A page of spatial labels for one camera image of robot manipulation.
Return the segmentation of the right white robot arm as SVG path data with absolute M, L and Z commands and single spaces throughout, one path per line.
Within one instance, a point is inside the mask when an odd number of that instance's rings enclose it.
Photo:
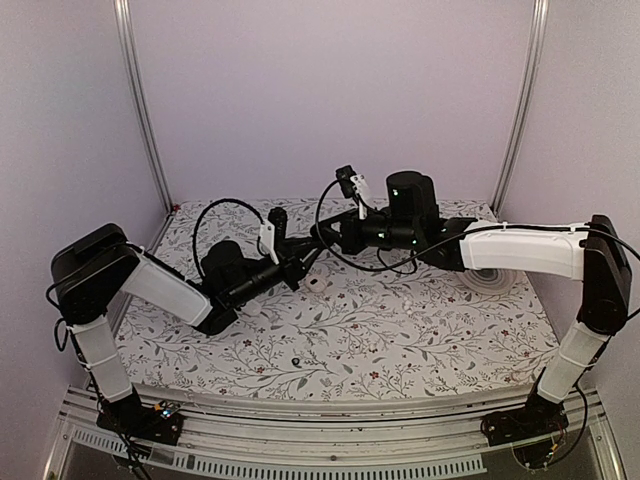
M 577 318 L 520 408 L 481 420 L 492 446 L 524 441 L 568 426 L 563 402 L 599 359 L 608 342 L 633 318 L 629 310 L 630 247 L 611 220 L 595 215 L 586 223 L 520 225 L 441 217 L 433 180 L 416 171 L 387 177 L 389 203 L 376 210 L 364 178 L 351 168 L 336 173 L 346 198 L 357 206 L 329 219 L 314 219 L 312 232 L 341 261 L 368 247 L 402 249 L 441 270 L 508 270 L 550 274 L 579 281 Z

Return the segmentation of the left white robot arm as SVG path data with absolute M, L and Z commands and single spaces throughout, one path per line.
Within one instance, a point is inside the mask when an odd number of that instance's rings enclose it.
M 56 254 L 47 291 L 61 314 L 72 345 L 99 395 L 97 424 L 124 438 L 177 445 L 183 416 L 167 403 L 142 404 L 122 363 L 106 318 L 120 293 L 142 299 L 208 336 L 222 333 L 240 314 L 252 315 L 259 295 L 283 283 L 297 290 L 319 256 L 312 237 L 287 238 L 267 223 L 261 235 L 266 257 L 243 256 L 234 241 L 214 244 L 200 261 L 194 282 L 128 242 L 113 223 Z

